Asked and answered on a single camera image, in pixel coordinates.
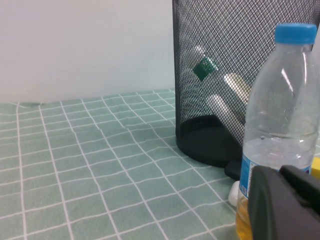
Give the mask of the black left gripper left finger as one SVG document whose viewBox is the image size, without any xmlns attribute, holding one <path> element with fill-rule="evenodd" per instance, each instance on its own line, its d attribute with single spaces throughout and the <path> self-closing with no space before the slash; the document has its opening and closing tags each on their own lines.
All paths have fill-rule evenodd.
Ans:
<svg viewBox="0 0 320 240">
<path fill-rule="evenodd" d="M 248 215 L 254 240 L 320 238 L 320 214 L 300 204 L 280 170 L 253 168 Z"/>
</svg>

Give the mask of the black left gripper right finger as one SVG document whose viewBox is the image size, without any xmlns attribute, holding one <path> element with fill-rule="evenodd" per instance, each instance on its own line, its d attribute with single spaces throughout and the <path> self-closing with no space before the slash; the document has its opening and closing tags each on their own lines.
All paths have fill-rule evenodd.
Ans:
<svg viewBox="0 0 320 240">
<path fill-rule="evenodd" d="M 320 180 L 292 165 L 282 166 L 279 173 L 289 185 L 300 204 L 319 214 Z"/>
</svg>

